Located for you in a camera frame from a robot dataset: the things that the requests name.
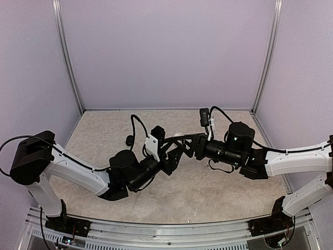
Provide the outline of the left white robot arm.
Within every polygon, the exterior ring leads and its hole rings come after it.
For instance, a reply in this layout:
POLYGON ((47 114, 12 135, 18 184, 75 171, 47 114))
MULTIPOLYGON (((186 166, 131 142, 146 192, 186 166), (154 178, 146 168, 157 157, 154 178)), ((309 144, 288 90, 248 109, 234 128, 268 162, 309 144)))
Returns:
POLYGON ((15 140, 20 143, 6 175, 25 186, 47 219, 63 232, 72 228, 73 221, 67 216, 65 202, 55 194, 46 179, 47 175, 81 186, 103 200, 119 201, 127 198, 129 192, 142 191, 160 171, 171 175, 186 149, 180 137, 159 140, 150 134, 145 140, 147 157, 143 160, 138 161, 132 150, 125 149, 109 159, 108 167, 97 168, 56 143, 51 131, 13 137, 1 148, 15 140))

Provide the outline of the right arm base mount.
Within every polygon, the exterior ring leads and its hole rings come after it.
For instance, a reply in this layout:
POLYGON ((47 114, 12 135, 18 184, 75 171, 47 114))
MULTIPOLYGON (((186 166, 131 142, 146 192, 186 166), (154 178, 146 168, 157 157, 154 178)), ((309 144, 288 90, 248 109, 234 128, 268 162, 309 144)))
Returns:
POLYGON ((259 236, 292 228, 294 222, 293 218, 288 216, 286 218, 267 216, 250 220, 248 226, 251 236, 259 236))

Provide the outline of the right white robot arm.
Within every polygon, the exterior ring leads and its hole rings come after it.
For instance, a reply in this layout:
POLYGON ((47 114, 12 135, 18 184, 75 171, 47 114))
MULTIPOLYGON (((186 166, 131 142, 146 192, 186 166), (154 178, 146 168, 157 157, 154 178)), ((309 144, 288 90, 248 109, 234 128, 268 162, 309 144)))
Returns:
POLYGON ((266 227, 277 231, 288 217, 332 194, 332 140, 313 147, 271 149, 252 148, 255 131, 242 122, 229 125, 225 142, 204 134, 187 134, 174 137, 174 143, 182 146, 188 156, 222 162, 239 169, 239 173, 251 180, 262 180, 287 173, 318 171, 311 182, 292 194, 276 200, 266 227))

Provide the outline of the white earbud charging case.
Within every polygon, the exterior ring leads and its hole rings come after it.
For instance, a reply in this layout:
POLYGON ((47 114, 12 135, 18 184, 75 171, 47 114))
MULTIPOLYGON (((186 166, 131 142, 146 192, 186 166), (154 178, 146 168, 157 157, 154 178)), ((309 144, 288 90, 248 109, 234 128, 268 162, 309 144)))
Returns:
POLYGON ((174 139, 180 140, 184 136, 184 133, 182 132, 177 132, 173 135, 174 139))

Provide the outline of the black earbud charging case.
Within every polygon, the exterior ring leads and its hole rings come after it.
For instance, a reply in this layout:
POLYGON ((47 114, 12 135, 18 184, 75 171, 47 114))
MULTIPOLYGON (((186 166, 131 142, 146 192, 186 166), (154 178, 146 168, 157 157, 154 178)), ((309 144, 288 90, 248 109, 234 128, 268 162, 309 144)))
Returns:
POLYGON ((133 146, 134 145, 134 137, 132 135, 128 135, 125 140, 126 146, 133 146))

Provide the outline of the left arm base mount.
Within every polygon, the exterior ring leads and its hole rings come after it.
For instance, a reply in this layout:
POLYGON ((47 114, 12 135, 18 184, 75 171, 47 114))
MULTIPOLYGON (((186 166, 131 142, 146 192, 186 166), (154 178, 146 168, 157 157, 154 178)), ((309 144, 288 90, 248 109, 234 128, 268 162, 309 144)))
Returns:
POLYGON ((46 217, 45 226, 54 231, 86 238, 90 230, 91 222, 69 216, 46 217))

